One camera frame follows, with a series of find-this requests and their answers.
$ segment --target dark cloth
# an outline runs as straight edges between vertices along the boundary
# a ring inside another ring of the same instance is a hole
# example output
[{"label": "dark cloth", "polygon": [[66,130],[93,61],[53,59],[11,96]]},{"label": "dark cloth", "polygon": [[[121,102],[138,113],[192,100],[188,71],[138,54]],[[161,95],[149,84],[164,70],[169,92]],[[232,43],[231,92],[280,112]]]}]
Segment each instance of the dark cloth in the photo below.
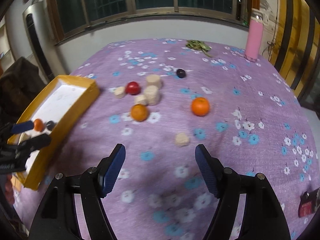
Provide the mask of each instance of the dark cloth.
[{"label": "dark cloth", "polygon": [[45,87],[37,66],[19,58],[0,77],[0,126],[16,122]]}]

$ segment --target metal screw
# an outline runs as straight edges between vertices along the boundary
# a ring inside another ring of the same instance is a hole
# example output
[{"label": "metal screw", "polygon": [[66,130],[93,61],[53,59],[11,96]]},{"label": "metal screw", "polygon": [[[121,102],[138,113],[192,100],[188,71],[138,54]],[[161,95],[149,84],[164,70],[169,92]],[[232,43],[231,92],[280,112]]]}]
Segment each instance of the metal screw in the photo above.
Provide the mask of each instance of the metal screw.
[{"label": "metal screw", "polygon": [[258,179],[265,179],[266,176],[264,176],[264,174],[262,174],[262,173],[258,173],[257,177],[258,177]]},{"label": "metal screw", "polygon": [[223,169],[223,172],[224,172],[225,174],[231,174],[231,173],[232,173],[232,169],[230,169],[230,168],[224,168],[224,169]]},{"label": "metal screw", "polygon": [[88,169],[88,172],[89,173],[95,173],[97,171],[97,168],[96,167],[90,167],[89,169]]},{"label": "metal screw", "polygon": [[62,173],[58,173],[56,174],[55,178],[56,179],[61,179],[63,177],[63,174]]}]

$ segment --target red apple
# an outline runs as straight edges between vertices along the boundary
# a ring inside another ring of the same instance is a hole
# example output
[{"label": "red apple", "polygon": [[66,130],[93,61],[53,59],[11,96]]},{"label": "red apple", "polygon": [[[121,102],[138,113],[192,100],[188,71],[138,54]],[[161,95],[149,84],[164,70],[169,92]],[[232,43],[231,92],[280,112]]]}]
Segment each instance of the red apple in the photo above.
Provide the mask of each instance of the red apple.
[{"label": "red apple", "polygon": [[138,95],[141,91],[139,84],[135,81],[129,82],[125,88],[125,92],[130,95]]}]

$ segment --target floral tablecloth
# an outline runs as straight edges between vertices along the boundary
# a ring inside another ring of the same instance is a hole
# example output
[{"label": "floral tablecloth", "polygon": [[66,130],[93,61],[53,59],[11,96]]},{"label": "floral tablecloth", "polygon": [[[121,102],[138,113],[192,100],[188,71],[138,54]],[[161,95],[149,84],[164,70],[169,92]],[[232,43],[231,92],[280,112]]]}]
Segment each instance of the floral tablecloth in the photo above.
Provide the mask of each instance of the floral tablecloth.
[{"label": "floral tablecloth", "polygon": [[[318,156],[308,120],[285,81],[264,58],[249,62],[242,49],[207,42],[209,58],[185,47],[186,40],[149,39],[112,43],[72,75],[95,79],[99,98],[71,131],[38,192],[16,193],[16,209],[29,227],[57,172],[80,174],[110,154],[116,143],[126,147],[126,160],[112,193],[102,200],[119,240],[202,239],[218,200],[209,194],[195,161],[195,147],[239,174],[264,173],[284,210],[292,239],[312,215],[298,218],[300,195],[319,184]],[[177,68],[187,77],[176,76]],[[148,107],[144,122],[131,119],[134,96],[116,99],[113,91],[130,81],[143,88],[149,74],[159,74],[161,102]],[[206,97],[211,112],[190,111],[196,97]],[[186,133],[190,144],[175,145]],[[79,225],[89,239],[76,196]],[[244,197],[231,238],[239,234]]]}]

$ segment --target pink thermos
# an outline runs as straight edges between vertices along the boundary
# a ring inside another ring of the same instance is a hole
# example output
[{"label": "pink thermos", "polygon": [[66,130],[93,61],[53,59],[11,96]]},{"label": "pink thermos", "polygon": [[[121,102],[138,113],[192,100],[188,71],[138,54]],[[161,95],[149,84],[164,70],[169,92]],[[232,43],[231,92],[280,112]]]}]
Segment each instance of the pink thermos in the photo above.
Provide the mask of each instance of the pink thermos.
[{"label": "pink thermos", "polygon": [[254,62],[258,58],[262,40],[263,25],[269,25],[268,16],[263,12],[252,8],[249,34],[244,52],[244,57],[247,60]]}]

